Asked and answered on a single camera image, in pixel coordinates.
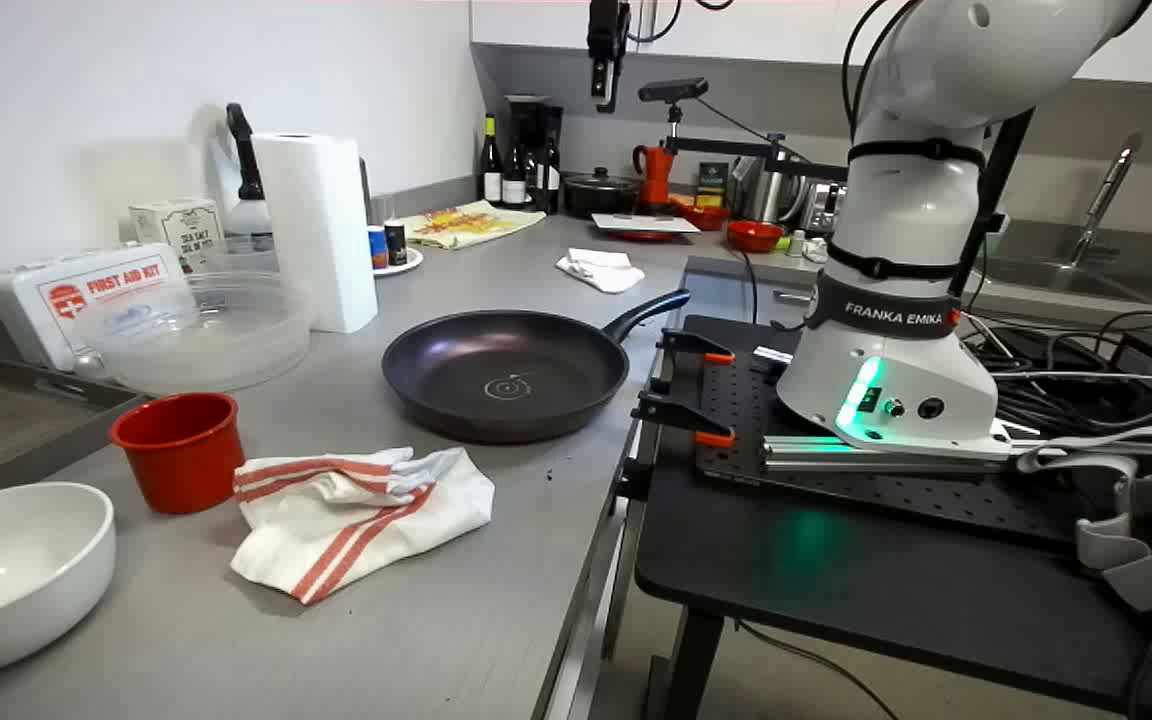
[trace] red kettle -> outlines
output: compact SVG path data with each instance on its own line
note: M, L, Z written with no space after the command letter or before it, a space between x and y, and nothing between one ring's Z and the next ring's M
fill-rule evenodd
M634 143L631 169L642 178L641 208L658 214L667 205L672 154L663 143L652 143L652 148Z

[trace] frying pan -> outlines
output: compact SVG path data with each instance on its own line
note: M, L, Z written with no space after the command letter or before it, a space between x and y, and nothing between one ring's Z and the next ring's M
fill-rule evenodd
M531 443L583 429L622 386L618 340L688 293L652 295L607 328L547 311L459 311L409 328L382 350L405 413L472 443Z

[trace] frying pan handle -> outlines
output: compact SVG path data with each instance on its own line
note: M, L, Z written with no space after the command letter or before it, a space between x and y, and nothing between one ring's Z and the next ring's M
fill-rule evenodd
M658 316L658 311L672 311L672 310L685 310L688 301L693 301L688 288L652 295L652 301L618 311L612 324L602 324L602 335L612 335L612 343L622 343L622 335L627 335L641 320Z

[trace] faucet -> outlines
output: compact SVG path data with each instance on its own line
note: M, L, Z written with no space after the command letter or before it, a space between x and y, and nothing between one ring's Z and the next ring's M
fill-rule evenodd
M1132 131L1122 140L1122 148L1112 157L1112 164L1103 169L1099 187L1096 187L1088 218L1080 225L1080 237L1069 243L1064 259L1058 259L1058 271L1080 270L1083 254L1096 250L1099 220L1103 220L1112 197L1122 187L1122 178L1132 171L1139 143L1143 143L1143 131Z

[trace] sink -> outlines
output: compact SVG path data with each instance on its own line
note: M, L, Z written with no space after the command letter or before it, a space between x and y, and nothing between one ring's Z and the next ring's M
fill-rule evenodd
M986 256L982 275L995 286L1152 305L1152 237L1099 233L1083 259L1064 270L1058 259L1073 241L1073 225L1010 225Z
M1043 288L1043 293L1112 295L1112 301L1135 301L1135 305L1147 301L1112 275L1099 275L1088 270L1069 271L1056 259L1043 259L1043 266L1037 266L1037 259L986 259L982 275L995 286Z

